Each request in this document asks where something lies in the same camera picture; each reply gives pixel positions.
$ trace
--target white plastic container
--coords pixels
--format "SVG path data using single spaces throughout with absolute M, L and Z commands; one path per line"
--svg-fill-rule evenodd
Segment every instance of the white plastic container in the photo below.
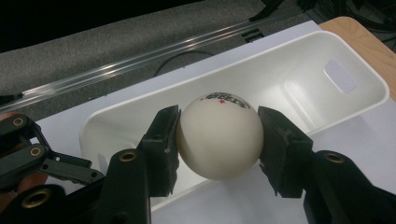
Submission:
M 216 60 L 231 54 L 232 50 L 224 52 Z M 200 63 L 186 67 L 185 73 Z M 256 109 L 264 105 L 279 110 L 308 135 L 359 115 L 389 97 L 385 81 L 339 36 L 314 32 L 97 111 L 81 129 L 81 155 L 105 173 L 115 152 L 137 146 L 160 109 L 179 105 L 183 110 L 198 96 L 213 91 L 238 95 Z M 179 159 L 174 195 L 154 199 L 152 206 L 169 203 L 206 183 Z

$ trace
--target white ball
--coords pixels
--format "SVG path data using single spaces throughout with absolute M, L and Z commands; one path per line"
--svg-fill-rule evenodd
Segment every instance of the white ball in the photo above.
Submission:
M 182 112 L 177 149 L 198 175 L 241 175 L 260 157 L 264 142 L 259 115 L 242 98 L 224 92 L 199 97 Z

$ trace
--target brass screw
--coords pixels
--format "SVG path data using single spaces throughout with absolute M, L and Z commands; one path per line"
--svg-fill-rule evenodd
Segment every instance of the brass screw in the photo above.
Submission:
M 41 149 L 39 147 L 34 147 L 30 150 L 30 155 L 38 156 L 40 155 Z
M 45 203 L 50 196 L 50 189 L 39 189 L 23 199 L 21 205 L 24 208 L 34 208 Z
M 125 152 L 120 155 L 120 161 L 132 161 L 136 159 L 136 155 L 133 152 Z
M 344 158 L 338 156 L 337 154 L 334 153 L 326 153 L 324 154 L 324 157 L 328 160 L 328 161 L 332 161 L 335 163 L 343 163 L 345 160 Z
M 21 125 L 23 124 L 23 119 L 21 119 L 21 118 L 16 118 L 16 119 L 12 120 L 12 124 L 13 124 L 14 126 L 21 126 Z

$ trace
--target white table surface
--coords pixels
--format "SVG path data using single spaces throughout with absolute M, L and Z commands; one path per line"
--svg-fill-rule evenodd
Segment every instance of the white table surface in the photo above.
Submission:
M 269 49 L 301 35 L 320 30 L 312 21 L 262 38 L 260 47 L 247 45 L 226 60 L 209 59 L 210 64 L 232 63 L 249 54 Z M 97 110 L 121 103 L 138 95 L 158 90 L 185 80 L 177 70 L 129 88 L 116 91 L 84 105 L 39 120 L 43 134 L 58 152 L 80 156 L 78 135 L 84 121 Z M 396 193 L 396 103 L 390 98 L 382 105 L 353 119 L 339 123 L 311 136 L 314 150 L 343 153 L 361 168 L 372 183 Z M 50 178 L 66 192 L 78 189 L 70 182 Z M 235 179 L 215 181 L 193 193 L 152 212 L 152 223 L 306 223 L 303 199 L 282 199 L 275 196 L 267 177 L 258 166 Z

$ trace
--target gray carpet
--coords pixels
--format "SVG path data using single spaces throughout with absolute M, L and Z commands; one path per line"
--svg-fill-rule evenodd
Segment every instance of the gray carpet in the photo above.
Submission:
M 295 0 L 286 0 L 278 9 L 296 7 Z M 0 54 L 0 94 L 27 91 L 53 81 L 160 49 L 191 36 L 207 34 L 218 29 L 247 21 L 262 10 L 260 0 L 207 0 L 174 7 L 144 16 L 114 22 L 89 31 L 62 37 L 32 47 Z M 259 27 L 270 35 L 293 25 L 309 21 L 306 13 L 285 17 Z M 200 48 L 202 52 L 188 53 L 166 62 L 161 60 L 133 71 L 56 95 L 48 100 L 18 109 L 34 120 L 46 118 L 91 98 L 106 95 L 147 80 L 165 72 L 200 61 L 246 44 L 241 35 Z

